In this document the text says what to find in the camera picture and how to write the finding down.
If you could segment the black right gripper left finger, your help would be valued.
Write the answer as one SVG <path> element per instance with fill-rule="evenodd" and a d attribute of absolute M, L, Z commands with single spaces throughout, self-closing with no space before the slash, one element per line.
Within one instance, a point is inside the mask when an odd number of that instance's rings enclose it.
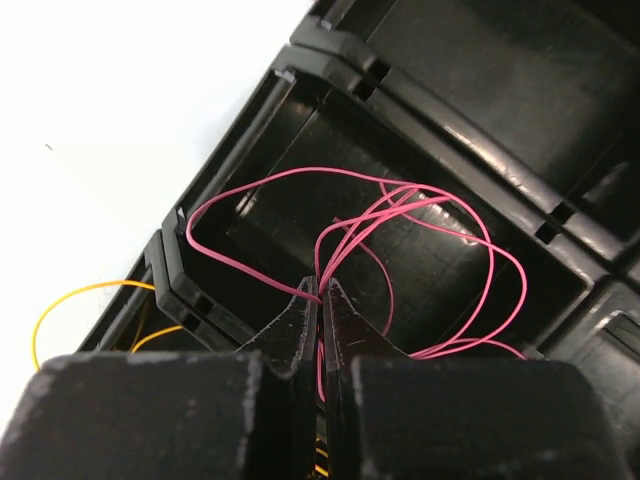
<path fill-rule="evenodd" d="M 304 479 L 316 443 L 317 282 L 232 353 L 44 363 L 1 439 L 5 479 Z"/>

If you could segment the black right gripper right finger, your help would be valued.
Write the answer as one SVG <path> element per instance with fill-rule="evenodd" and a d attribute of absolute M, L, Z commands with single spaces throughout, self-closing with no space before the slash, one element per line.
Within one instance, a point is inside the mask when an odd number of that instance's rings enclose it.
<path fill-rule="evenodd" d="M 334 479 L 629 479 L 588 380 L 558 361 L 416 361 L 331 281 L 323 298 Z"/>

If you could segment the black compartment organizer tray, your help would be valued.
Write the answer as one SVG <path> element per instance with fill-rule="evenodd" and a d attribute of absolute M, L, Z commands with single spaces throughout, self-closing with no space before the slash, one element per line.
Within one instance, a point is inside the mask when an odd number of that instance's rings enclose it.
<path fill-rule="evenodd" d="M 285 171 L 283 179 L 273 178 Z M 534 352 L 585 364 L 639 359 L 639 5 L 635 1 L 320 1 L 276 56 L 165 217 L 83 350 L 124 349 L 137 329 L 178 320 L 204 344 L 247 340 L 287 297 L 185 239 L 204 201 L 261 177 L 195 225 L 212 249 L 296 285 L 316 235 L 377 186 L 432 184 L 463 198 L 519 259 L 528 298 L 507 321 L 518 275 L 487 253 L 451 204 L 370 237 L 395 293 L 355 253 L 338 279 L 404 349 L 439 343 L 473 315 Z"/>

